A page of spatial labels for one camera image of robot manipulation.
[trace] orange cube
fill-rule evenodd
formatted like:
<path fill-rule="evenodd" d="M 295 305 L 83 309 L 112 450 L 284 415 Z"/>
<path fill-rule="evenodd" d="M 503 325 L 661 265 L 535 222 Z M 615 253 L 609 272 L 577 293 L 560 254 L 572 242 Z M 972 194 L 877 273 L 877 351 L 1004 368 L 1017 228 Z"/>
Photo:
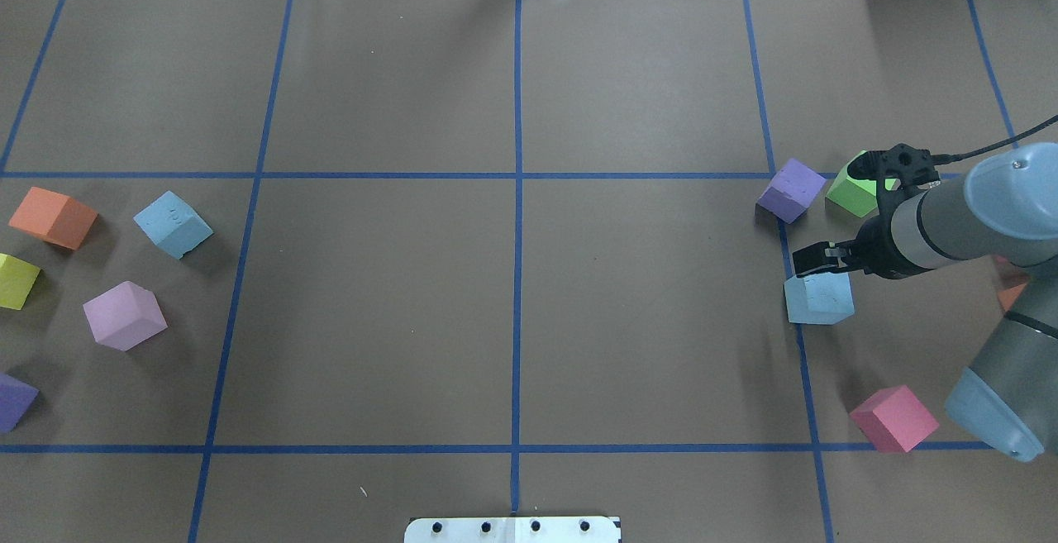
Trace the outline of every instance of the orange cube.
<path fill-rule="evenodd" d="M 1021 291 L 1025 290 L 1024 285 L 1018 285 L 1017 287 L 1011 287 L 1009 289 L 1004 289 L 998 293 L 999 305 L 1003 306 L 1003 311 L 1009 311 L 1014 307 L 1014 302 L 1018 301 L 1018 296 L 1021 295 Z"/>
<path fill-rule="evenodd" d="M 31 187 L 7 224 L 70 250 L 80 248 L 96 212 L 69 196 Z"/>

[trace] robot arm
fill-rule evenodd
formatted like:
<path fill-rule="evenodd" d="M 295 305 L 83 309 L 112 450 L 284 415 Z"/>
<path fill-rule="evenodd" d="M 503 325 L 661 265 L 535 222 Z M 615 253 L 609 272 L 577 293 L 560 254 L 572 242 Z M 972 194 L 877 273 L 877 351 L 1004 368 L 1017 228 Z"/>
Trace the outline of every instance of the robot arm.
<path fill-rule="evenodd" d="M 1028 461 L 1058 452 L 1058 144 L 993 156 L 922 189 L 949 159 L 902 144 L 856 159 L 850 175 L 877 181 L 878 216 L 856 239 L 796 252 L 795 269 L 899 279 L 998 254 L 1033 275 L 945 404 L 964 429 Z M 887 178 L 900 187 L 886 189 Z"/>

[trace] lavender cube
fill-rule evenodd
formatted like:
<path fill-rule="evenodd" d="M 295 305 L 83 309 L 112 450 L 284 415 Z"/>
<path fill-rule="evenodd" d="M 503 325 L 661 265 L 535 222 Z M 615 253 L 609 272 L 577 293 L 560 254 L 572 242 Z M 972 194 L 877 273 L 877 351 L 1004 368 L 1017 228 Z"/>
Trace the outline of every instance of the lavender cube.
<path fill-rule="evenodd" d="M 37 388 L 30 384 L 0 374 L 0 434 L 15 429 L 33 399 L 37 398 Z"/>
<path fill-rule="evenodd" d="M 797 220 L 819 196 L 826 180 L 797 159 L 790 159 L 771 178 L 756 203 L 785 222 Z"/>
<path fill-rule="evenodd" d="M 168 327 L 154 294 L 131 280 L 85 304 L 85 316 L 95 343 L 122 351 Z"/>

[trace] foam block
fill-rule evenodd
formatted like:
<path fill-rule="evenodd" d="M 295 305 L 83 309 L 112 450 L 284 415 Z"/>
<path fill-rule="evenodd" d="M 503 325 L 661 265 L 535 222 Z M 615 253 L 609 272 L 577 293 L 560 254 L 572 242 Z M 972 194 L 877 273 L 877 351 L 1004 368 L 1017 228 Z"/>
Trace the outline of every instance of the foam block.
<path fill-rule="evenodd" d="M 856 157 L 863 155 L 865 150 L 859 151 Z M 886 180 L 886 188 L 892 189 L 896 185 L 896 180 Z M 873 180 L 854 180 L 849 177 L 849 164 L 841 168 L 841 173 L 826 191 L 826 199 L 831 200 L 845 211 L 863 218 L 878 207 L 877 185 Z"/>
<path fill-rule="evenodd" d="M 163 194 L 133 218 L 154 246 L 178 259 L 213 235 L 213 230 L 195 209 L 171 192 Z"/>
<path fill-rule="evenodd" d="M 911 452 L 941 427 L 907 386 L 878 391 L 849 415 L 877 452 Z"/>
<path fill-rule="evenodd" d="M 34 265 L 0 254 L 0 308 L 22 309 L 38 274 Z"/>
<path fill-rule="evenodd" d="M 1003 256 L 992 256 L 996 273 L 999 274 L 1000 284 L 1004 289 L 1017 287 L 1028 283 L 1029 276 L 1025 269 L 1014 266 L 1010 260 Z"/>
<path fill-rule="evenodd" d="M 127 351 L 168 327 L 150 291 L 131 280 L 85 304 L 95 343 Z"/>
<path fill-rule="evenodd" d="M 856 313 L 847 274 L 790 276 L 783 291 L 786 314 L 792 324 L 837 324 Z"/>
<path fill-rule="evenodd" d="M 823 176 L 797 159 L 790 159 L 771 178 L 768 188 L 764 189 L 756 203 L 791 223 L 808 210 L 825 183 Z"/>
<path fill-rule="evenodd" d="M 1025 290 L 1025 285 L 1019 285 L 1017 287 L 1011 287 L 1009 289 L 1004 289 L 997 293 L 999 296 L 999 305 L 1003 306 L 1003 311 L 1009 311 L 1014 307 L 1014 303 L 1018 301 L 1021 295 L 1021 291 Z"/>
<path fill-rule="evenodd" d="M 0 374 L 0 434 L 15 429 L 22 415 L 37 398 L 37 388 Z"/>
<path fill-rule="evenodd" d="M 7 224 L 42 241 L 76 250 L 95 216 L 95 211 L 69 196 L 31 187 Z"/>

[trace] pink cube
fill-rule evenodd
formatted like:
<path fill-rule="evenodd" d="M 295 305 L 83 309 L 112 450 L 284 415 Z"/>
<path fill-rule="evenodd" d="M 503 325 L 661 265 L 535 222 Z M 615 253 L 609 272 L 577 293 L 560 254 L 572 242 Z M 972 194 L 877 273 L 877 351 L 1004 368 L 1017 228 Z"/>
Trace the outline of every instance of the pink cube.
<path fill-rule="evenodd" d="M 85 315 L 95 343 L 123 351 L 168 327 L 154 294 L 130 280 L 85 304 Z"/>
<path fill-rule="evenodd" d="M 907 386 L 878 391 L 849 415 L 878 452 L 911 452 L 941 427 Z"/>

